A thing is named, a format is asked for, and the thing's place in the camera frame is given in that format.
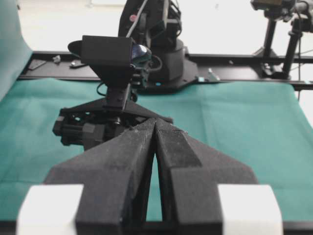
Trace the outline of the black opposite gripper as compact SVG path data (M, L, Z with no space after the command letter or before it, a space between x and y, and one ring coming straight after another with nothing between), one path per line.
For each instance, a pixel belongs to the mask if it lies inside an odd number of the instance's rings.
M44 183L84 186L75 218L78 234L122 235L145 222L154 118L173 122L138 105L131 85L108 87L101 99L60 110L53 133L63 145L86 151L53 166Z

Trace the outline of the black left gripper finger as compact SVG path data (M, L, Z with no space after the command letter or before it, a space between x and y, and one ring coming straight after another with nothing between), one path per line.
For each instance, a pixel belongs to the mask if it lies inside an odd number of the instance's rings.
M221 235L218 184L257 184L254 172L161 119L155 135L163 220L178 235Z

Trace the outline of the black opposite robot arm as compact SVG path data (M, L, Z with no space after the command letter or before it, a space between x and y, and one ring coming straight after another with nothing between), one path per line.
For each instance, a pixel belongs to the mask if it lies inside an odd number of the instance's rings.
M45 185L79 186L78 235L223 232L220 186L256 186L244 163L137 104L136 89L185 72L180 11L170 0L129 0L117 37L68 45L107 86L101 99L63 108L53 133L84 152L51 168Z

